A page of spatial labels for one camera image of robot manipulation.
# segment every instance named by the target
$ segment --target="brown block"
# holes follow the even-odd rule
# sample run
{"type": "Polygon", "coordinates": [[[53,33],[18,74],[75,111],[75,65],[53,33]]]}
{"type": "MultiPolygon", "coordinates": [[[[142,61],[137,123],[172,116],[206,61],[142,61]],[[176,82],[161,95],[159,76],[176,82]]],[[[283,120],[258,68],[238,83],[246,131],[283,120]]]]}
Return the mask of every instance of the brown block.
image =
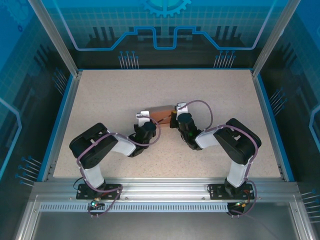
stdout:
{"type": "Polygon", "coordinates": [[[149,111],[150,117],[162,125],[170,123],[171,112],[174,110],[175,107],[172,105],[156,106],[146,109],[146,111],[149,111]]]}

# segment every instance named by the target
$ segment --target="beige work surface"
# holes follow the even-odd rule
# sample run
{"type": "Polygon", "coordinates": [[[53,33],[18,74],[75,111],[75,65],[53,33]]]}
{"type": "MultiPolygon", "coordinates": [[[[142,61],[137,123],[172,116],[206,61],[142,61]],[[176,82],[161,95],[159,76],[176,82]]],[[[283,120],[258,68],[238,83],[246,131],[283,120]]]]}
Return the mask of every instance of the beige work surface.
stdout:
{"type": "MultiPolygon", "coordinates": [[[[211,69],[84,70],[53,176],[81,176],[69,143],[94,124],[101,122],[111,132],[129,135],[141,110],[196,99],[211,106],[213,126],[236,118],[260,137],[262,146],[249,176],[280,176],[250,71],[211,69]]],[[[208,126],[210,114],[204,104],[188,109],[199,129],[208,126]]],[[[109,152],[100,168],[104,177],[198,178],[226,177],[230,164],[220,145],[191,150],[177,129],[165,126],[159,141],[139,156],[109,152]]]]}

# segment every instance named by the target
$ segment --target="metal base plate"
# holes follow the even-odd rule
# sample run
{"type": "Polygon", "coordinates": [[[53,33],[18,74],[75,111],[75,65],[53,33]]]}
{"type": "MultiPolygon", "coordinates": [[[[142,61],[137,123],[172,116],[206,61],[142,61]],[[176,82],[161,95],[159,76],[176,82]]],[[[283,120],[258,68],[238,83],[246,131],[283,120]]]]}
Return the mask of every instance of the metal base plate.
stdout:
{"type": "MultiPolygon", "coordinates": [[[[248,199],[248,195],[245,192],[241,192],[240,194],[235,195],[234,197],[230,197],[229,194],[225,190],[224,184],[209,184],[207,190],[210,194],[211,200],[246,200],[248,199]]],[[[255,199],[255,195],[253,192],[253,187],[251,184],[247,183],[243,186],[243,190],[248,190],[252,193],[249,194],[250,200],[255,199]]]]}
{"type": "MultiPolygon", "coordinates": [[[[121,187],[121,184],[106,184],[104,190],[112,190],[121,187]]],[[[114,200],[117,196],[117,191],[112,191],[101,197],[102,200],[114,200]]],[[[92,190],[87,184],[79,184],[76,194],[77,200],[93,200],[98,197],[98,193],[92,190]]]]}

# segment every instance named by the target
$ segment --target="glass wall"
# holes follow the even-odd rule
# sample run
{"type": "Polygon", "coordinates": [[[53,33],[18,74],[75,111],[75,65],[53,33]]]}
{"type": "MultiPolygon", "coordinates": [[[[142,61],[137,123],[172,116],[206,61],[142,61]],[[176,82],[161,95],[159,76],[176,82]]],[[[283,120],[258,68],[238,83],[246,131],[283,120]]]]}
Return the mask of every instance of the glass wall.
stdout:
{"type": "Polygon", "coordinates": [[[44,0],[80,69],[251,68],[287,0],[44,0]]]}
{"type": "Polygon", "coordinates": [[[301,0],[261,71],[295,180],[320,191],[320,1],[301,0]]]}
{"type": "Polygon", "coordinates": [[[28,1],[0,0],[0,239],[12,239],[70,77],[28,1]]]}

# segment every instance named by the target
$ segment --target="gear graphic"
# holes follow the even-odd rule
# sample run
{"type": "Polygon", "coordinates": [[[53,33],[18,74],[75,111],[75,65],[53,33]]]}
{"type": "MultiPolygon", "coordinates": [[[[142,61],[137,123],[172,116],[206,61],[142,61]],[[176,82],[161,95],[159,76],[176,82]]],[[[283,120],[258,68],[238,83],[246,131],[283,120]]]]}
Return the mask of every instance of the gear graphic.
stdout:
{"type": "Polygon", "coordinates": [[[191,0],[141,0],[141,3],[150,14],[166,18],[168,15],[173,17],[174,14],[180,14],[181,10],[187,8],[187,4],[191,4],[191,0]]]}
{"type": "Polygon", "coordinates": [[[10,16],[21,25],[29,15],[29,6],[27,0],[0,0],[0,6],[6,6],[10,16]]]}

